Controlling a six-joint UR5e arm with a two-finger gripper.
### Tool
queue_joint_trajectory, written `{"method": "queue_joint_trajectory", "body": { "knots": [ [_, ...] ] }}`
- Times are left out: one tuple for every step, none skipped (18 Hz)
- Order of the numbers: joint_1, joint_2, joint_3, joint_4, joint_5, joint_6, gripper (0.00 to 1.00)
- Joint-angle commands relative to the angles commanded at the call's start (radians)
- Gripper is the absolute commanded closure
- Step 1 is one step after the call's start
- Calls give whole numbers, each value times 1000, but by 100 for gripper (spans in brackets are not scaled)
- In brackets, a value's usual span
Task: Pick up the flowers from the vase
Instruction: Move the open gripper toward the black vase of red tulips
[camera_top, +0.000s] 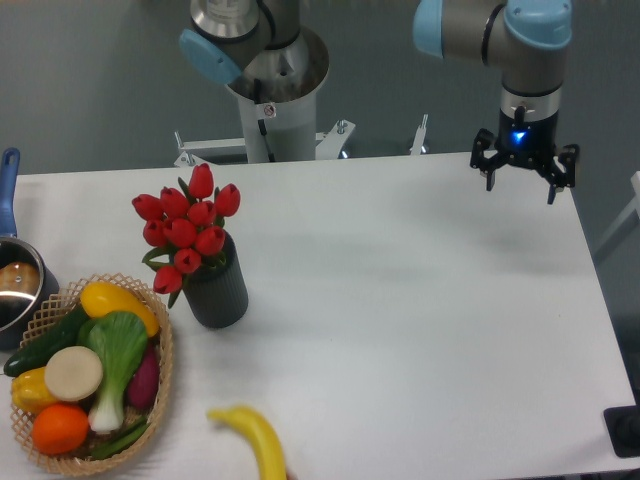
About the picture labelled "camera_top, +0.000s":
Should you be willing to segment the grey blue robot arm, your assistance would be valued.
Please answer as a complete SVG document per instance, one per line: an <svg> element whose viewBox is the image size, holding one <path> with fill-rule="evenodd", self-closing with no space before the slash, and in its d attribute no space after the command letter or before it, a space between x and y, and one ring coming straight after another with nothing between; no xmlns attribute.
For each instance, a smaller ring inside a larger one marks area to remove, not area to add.
<svg viewBox="0 0 640 480"><path fill-rule="evenodd" d="M573 8L568 1L423 1L416 48L500 70L497 132L480 130L470 165L488 184L513 166L544 178L551 194L575 184L579 149L555 132ZM316 136L316 96L329 72L325 43L300 21L296 1L195 1L179 38L184 58L239 106L252 163L330 159L345 138Z"/></svg>

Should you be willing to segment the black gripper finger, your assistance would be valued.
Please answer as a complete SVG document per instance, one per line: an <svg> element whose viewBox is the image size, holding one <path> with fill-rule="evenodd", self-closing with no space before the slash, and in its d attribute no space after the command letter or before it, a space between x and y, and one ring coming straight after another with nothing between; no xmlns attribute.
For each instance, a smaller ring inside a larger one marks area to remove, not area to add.
<svg viewBox="0 0 640 480"><path fill-rule="evenodd" d="M578 144L555 147L553 153L544 159L539 175L549 184L547 204L552 205L557 194L565 188L576 185L576 168L580 157Z"/></svg>
<svg viewBox="0 0 640 480"><path fill-rule="evenodd" d="M485 178L485 189L490 192L495 185L495 172L514 157L514 150L503 142L502 137L481 128L473 141L470 167Z"/></svg>

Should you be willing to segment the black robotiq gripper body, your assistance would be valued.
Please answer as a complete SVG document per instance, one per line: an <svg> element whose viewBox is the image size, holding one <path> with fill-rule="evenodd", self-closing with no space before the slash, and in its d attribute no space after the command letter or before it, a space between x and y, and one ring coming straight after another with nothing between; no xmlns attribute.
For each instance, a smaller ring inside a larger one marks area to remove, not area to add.
<svg viewBox="0 0 640 480"><path fill-rule="evenodd" d="M550 170L556 148L557 120L558 113L554 113L542 120L518 122L501 112L496 152L511 166Z"/></svg>

